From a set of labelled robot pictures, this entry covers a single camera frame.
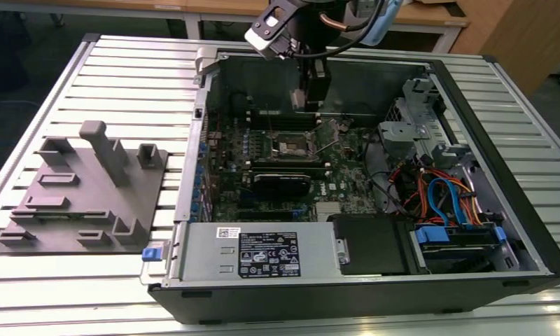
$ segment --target gray plastic stand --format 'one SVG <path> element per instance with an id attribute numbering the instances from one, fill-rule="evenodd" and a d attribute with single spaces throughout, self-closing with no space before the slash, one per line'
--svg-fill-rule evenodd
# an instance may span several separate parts
<path id="1" fill-rule="evenodd" d="M 92 149 L 46 139 L 38 152 L 46 164 L 0 234 L 0 252 L 142 252 L 168 152 L 147 143 L 126 150 L 106 128 L 102 121 L 83 123 L 79 135 Z"/>

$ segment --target barcode sticker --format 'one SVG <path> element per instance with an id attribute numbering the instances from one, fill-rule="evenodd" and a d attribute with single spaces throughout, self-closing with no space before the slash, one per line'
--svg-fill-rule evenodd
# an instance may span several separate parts
<path id="1" fill-rule="evenodd" d="M 183 9 L 182 6 L 168 6 L 168 5 L 154 5 L 156 9 L 170 9 L 174 11 L 181 11 Z"/>

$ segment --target table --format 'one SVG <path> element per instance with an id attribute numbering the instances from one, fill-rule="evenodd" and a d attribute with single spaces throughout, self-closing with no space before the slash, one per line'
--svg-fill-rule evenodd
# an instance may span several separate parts
<path id="1" fill-rule="evenodd" d="M 203 21 L 253 22 L 269 0 L 6 0 L 0 11 L 163 18 L 186 21 L 190 39 L 203 38 Z M 439 34 L 435 53 L 449 53 L 467 17 L 454 17 L 443 6 L 411 3 L 401 9 L 394 32 Z"/>
<path id="2" fill-rule="evenodd" d="M 0 172 L 0 230 L 8 224 L 8 207 L 22 201 L 43 162 L 34 154 L 43 137 L 75 137 L 82 122 L 98 119 L 119 124 L 107 134 L 120 137 L 126 148 L 155 142 L 174 154 L 151 241 L 171 238 L 202 46 L 249 48 L 246 43 L 128 36 L 82 43 Z M 499 64 L 481 56 L 358 49 L 349 53 L 406 53 L 443 60 L 560 246 L 560 140 Z M 446 117 L 462 135 L 454 116 Z M 80 139 L 71 143 L 88 146 Z M 147 293 L 146 284 L 158 282 L 164 272 L 162 262 L 143 263 L 140 255 L 0 257 L 0 335 L 560 336 L 560 287 L 509 297 L 465 314 L 181 325 Z"/>

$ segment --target motherboard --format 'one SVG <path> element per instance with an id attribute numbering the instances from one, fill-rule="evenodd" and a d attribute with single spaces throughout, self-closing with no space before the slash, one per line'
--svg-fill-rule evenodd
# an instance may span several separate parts
<path id="1" fill-rule="evenodd" d="M 267 121 L 267 129 L 254 129 L 249 119 L 222 115 L 210 124 L 213 220 L 307 222 L 377 213 L 362 161 L 370 129 L 319 115 L 306 130 Z"/>

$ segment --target white label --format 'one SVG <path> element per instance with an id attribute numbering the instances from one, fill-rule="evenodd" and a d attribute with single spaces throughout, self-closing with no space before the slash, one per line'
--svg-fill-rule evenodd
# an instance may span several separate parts
<path id="1" fill-rule="evenodd" d="M 181 11 L 181 6 L 167 6 L 167 5 L 154 5 L 154 8 L 156 9 L 171 9 L 174 11 Z"/>
<path id="2" fill-rule="evenodd" d="M 239 227 L 219 227 L 217 231 L 217 238 L 239 238 L 242 229 Z"/>
<path id="3" fill-rule="evenodd" d="M 461 26 L 461 27 L 465 27 L 465 26 L 467 26 L 467 22 L 446 21 L 445 22 L 445 25 L 446 26 Z"/>

